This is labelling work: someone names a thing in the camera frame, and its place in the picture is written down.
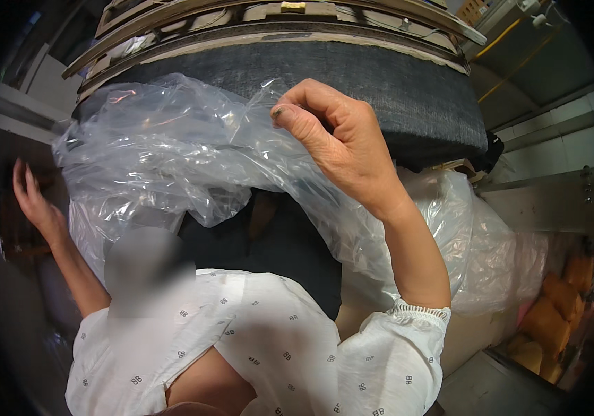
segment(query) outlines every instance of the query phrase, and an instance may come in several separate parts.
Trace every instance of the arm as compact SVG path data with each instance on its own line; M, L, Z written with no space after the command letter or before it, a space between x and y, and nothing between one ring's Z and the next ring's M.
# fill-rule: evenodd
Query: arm
M396 175L371 106L307 79L281 97L271 115L277 127L306 147L327 178L383 222L403 300L423 307L449 307L445 262ZM320 120L330 123L333 134Z
M19 159L12 170L12 187L22 212L43 235L52 250L66 283L72 292L77 308L85 318L110 305L110 296L86 264L68 234L66 219L57 207L47 202L28 165Z

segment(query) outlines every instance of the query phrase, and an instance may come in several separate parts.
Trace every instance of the lace cuff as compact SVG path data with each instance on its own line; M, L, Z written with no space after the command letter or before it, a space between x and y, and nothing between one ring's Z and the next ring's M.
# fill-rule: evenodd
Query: lace cuff
M437 309L433 307L409 305L406 304L403 299L396 299L394 306L392 306L386 314L395 316L396 318L415 318L424 320L440 328L444 333L447 329L447 324L451 318L452 311L448 307Z

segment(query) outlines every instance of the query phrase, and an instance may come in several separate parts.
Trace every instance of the right hand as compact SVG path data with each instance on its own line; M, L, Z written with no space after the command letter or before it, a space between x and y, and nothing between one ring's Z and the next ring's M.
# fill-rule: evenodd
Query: right hand
M26 189L22 183L23 176ZM15 191L19 208L43 235L47 244L52 246L69 237L66 218L56 206L44 198L31 168L19 159L12 169L12 188Z
M391 161L376 113L313 79L287 91L271 111L274 124L299 140L325 176L381 221L409 199ZM333 128L329 134L320 120Z

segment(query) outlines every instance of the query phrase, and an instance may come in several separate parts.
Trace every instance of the woman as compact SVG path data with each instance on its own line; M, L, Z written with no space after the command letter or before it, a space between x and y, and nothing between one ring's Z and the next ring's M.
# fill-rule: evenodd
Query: woman
M421 415L433 404L450 317L447 269L395 173L373 109L304 80L271 117L384 223L401 299L340 343L334 322L292 279L197 270L170 292L180 306L168 311L172 326L158 330L166 348L152 366L139 365L114 348L110 296L28 167L24 189L18 163L20 207L50 245L84 318L66 392L74 415Z

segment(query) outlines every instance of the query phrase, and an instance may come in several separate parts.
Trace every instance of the white blouse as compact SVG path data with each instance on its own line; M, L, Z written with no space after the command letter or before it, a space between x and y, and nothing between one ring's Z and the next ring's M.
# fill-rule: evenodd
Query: white blouse
M422 415L440 390L449 308L397 300L340 342L301 285L275 274L198 270L166 297L144 318L108 319L106 308L82 321L66 390L73 415L165 409L165 391L212 345L258 395L242 416Z

